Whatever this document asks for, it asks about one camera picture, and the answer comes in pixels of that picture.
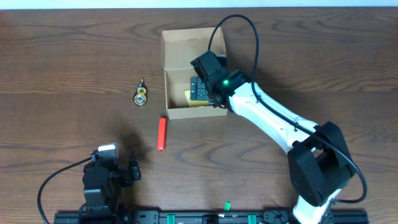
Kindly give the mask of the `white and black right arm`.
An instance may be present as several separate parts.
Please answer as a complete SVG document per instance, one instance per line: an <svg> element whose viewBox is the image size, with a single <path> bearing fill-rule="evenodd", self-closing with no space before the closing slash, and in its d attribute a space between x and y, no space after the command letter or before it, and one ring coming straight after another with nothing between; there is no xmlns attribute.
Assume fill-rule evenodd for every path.
<svg viewBox="0 0 398 224"><path fill-rule="evenodd" d="M226 57L207 51L191 65L215 106L254 123L287 154L291 183L299 195L299 223L321 223L335 197L356 174L340 128L307 120L264 93L243 72L229 72Z"/></svg>

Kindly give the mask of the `cardboard box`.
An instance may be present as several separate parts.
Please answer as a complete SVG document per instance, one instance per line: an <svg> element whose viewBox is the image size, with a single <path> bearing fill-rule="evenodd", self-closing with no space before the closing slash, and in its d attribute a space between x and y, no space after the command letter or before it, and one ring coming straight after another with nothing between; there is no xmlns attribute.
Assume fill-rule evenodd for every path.
<svg viewBox="0 0 398 224"><path fill-rule="evenodd" d="M190 89L190 79L197 74L190 62L208 50L216 54L226 54L223 32L218 29L211 37L214 28L163 30L161 34L161 62L165 80L165 108L169 119L202 118L225 116L227 111L212 106L192 107L188 104L186 91Z"/></svg>

